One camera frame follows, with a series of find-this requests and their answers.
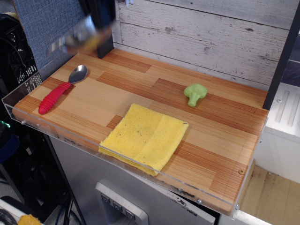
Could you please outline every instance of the toy broccoli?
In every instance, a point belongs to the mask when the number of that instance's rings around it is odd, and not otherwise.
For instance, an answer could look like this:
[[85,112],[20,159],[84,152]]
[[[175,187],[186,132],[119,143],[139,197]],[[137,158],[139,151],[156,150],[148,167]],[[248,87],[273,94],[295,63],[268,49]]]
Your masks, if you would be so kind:
[[188,105],[195,107],[198,99],[204,98],[207,94],[207,89],[201,84],[194,83],[184,89],[185,96],[189,97]]

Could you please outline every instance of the screw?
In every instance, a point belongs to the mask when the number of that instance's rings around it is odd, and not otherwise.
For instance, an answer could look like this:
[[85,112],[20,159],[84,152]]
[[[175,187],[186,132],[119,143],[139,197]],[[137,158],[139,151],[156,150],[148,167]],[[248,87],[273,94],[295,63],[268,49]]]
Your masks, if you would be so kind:
[[239,170],[239,174],[240,174],[240,175],[244,175],[244,174],[245,174],[245,171],[244,171],[244,170]]

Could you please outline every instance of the folded towel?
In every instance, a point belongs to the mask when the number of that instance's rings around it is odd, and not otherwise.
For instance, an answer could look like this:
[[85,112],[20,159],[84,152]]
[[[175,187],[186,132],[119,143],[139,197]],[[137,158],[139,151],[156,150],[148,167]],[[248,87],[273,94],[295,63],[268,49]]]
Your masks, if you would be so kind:
[[99,152],[156,176],[175,152],[187,128],[187,122],[132,104],[121,122],[100,143],[118,154],[101,147]]

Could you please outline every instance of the metal spoon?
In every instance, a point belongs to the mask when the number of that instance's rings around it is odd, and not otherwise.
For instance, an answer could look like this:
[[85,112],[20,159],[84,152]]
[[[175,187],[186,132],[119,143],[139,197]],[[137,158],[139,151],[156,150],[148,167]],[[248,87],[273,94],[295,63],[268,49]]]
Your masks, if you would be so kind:
[[54,106],[56,101],[60,98],[62,93],[64,93],[69,87],[71,87],[71,84],[80,82],[83,79],[85,79],[87,73],[88,69],[85,65],[80,65],[77,68],[75,68],[74,71],[71,73],[68,82],[59,85],[43,99],[43,101],[38,107],[38,113],[44,114],[48,112],[52,108],[52,106]]

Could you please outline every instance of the black post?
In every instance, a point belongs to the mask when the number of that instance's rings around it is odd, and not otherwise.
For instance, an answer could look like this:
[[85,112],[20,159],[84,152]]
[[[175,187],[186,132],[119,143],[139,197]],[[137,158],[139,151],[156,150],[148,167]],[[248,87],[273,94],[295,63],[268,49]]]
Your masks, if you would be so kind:
[[[97,29],[105,28],[115,20],[115,4],[113,0],[89,0],[89,6],[93,22]],[[97,54],[102,59],[113,49],[112,35],[100,47]]]
[[294,44],[296,42],[299,30],[300,30],[300,22],[299,21],[300,21],[300,3],[298,4],[289,34],[287,35],[287,38],[286,38],[285,46],[283,48],[279,62],[277,64],[277,68],[275,70],[271,85],[269,87],[267,97],[264,101],[264,104],[263,104],[264,109],[270,110],[271,105],[273,103],[277,89],[281,82],[282,75],[285,71],[285,67],[290,58],[290,55],[292,53]]

